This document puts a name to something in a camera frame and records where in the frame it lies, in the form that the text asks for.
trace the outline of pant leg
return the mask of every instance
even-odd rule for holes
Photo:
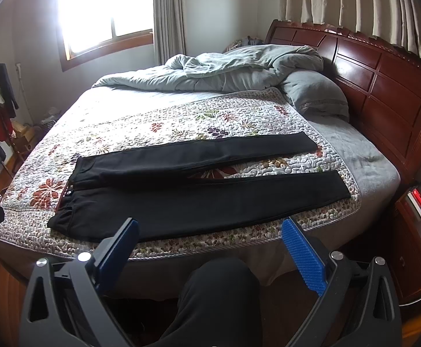
[[[239,259],[207,262],[183,287],[175,320],[150,347],[261,347],[260,284]]]
[[[131,189],[140,179],[186,177],[199,171],[279,155],[312,152],[317,145],[304,132],[193,140],[136,147],[81,157],[68,184],[74,190],[116,187]]]
[[[337,171],[132,186],[138,191],[98,188],[64,195],[48,227],[97,242],[131,217],[140,225],[140,241],[173,239],[270,222],[350,197]]]

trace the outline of floral quilt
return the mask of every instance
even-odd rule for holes
[[[317,143],[315,153],[232,165],[206,171],[201,176],[231,178],[337,170],[351,198],[293,215],[294,219],[308,230],[344,219],[360,208],[360,190],[346,164],[276,88],[242,91],[146,113],[135,113],[128,108],[120,114],[112,114],[112,118],[108,108],[106,103],[87,100],[76,103],[39,143],[4,195],[1,206],[5,210],[5,221],[0,224],[0,240],[62,257],[73,257],[87,247],[93,249],[96,244],[73,240],[47,228],[77,158],[183,140],[304,131]],[[270,202],[270,194],[260,194],[260,202]],[[207,235],[147,241],[136,246],[131,259],[164,258],[261,244],[280,238],[281,222],[275,220]]]

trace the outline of white curtain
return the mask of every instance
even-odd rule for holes
[[[421,57],[421,13],[416,0],[281,0],[280,19],[346,27]]]
[[[182,0],[153,0],[154,54],[157,64],[185,53]]]

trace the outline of red bag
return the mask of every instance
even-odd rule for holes
[[[6,111],[3,108],[1,108],[0,113],[2,115],[0,116],[0,141],[5,141],[9,137],[9,135],[13,132],[13,126],[11,125],[11,120],[7,116]],[[3,128],[4,123],[8,132],[4,130]]]

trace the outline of wooden headboard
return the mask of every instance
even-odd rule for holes
[[[421,59],[381,39],[331,25],[274,20],[265,43],[309,45],[344,92],[350,123],[409,184],[421,166]]]

